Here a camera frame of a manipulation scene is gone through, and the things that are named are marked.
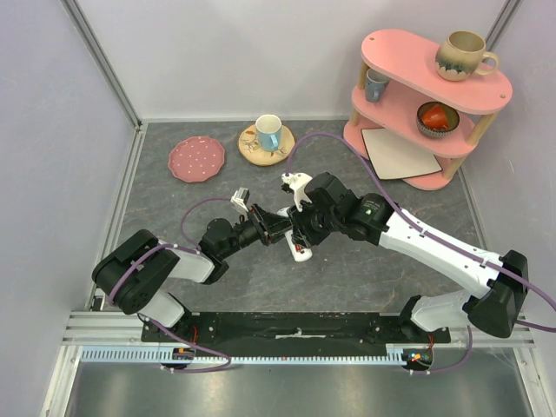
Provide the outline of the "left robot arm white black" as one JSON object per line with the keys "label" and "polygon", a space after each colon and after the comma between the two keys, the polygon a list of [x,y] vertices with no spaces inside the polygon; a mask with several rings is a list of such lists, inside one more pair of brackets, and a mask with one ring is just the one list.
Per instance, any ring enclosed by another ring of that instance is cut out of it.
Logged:
{"label": "left robot arm white black", "polygon": [[210,285],[227,272],[231,255],[255,242],[268,246],[282,238],[291,238],[288,210],[271,213],[256,204],[236,224],[211,221],[197,248],[160,241],[141,229],[95,266],[92,281],[125,314],[146,316],[160,323],[171,341],[183,341],[191,329],[189,311],[162,291],[163,283],[175,278]]}

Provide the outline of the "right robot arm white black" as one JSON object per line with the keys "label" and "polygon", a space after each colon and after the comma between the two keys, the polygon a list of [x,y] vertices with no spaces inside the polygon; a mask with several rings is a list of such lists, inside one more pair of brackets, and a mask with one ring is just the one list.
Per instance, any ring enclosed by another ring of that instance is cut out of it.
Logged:
{"label": "right robot arm white black", "polygon": [[319,245],[333,232],[407,255],[460,285],[459,291],[410,299],[398,320],[406,341],[454,326],[475,326],[505,339],[526,299],[526,286],[510,277],[528,277],[526,257],[514,250],[499,255],[468,245],[428,227],[382,196],[356,196],[334,175],[284,174],[282,188],[294,196],[288,209],[292,241],[303,248]]}

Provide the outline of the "white remote control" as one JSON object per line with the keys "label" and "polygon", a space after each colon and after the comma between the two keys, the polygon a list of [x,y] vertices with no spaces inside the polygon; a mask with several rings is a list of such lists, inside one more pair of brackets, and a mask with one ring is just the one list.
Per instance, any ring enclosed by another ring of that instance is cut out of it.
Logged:
{"label": "white remote control", "polygon": [[[278,215],[287,215],[289,217],[290,221],[291,221],[291,218],[288,214],[288,208],[279,209],[277,211],[277,214]],[[292,228],[291,232],[286,233],[285,239],[288,243],[288,247],[289,247],[290,252],[291,252],[291,254],[294,258],[294,261],[304,262],[304,261],[308,261],[312,257],[313,253],[312,253],[312,250],[310,248],[305,248],[305,247],[301,246],[302,251],[301,252],[296,252],[295,243],[293,241],[293,228]]]}

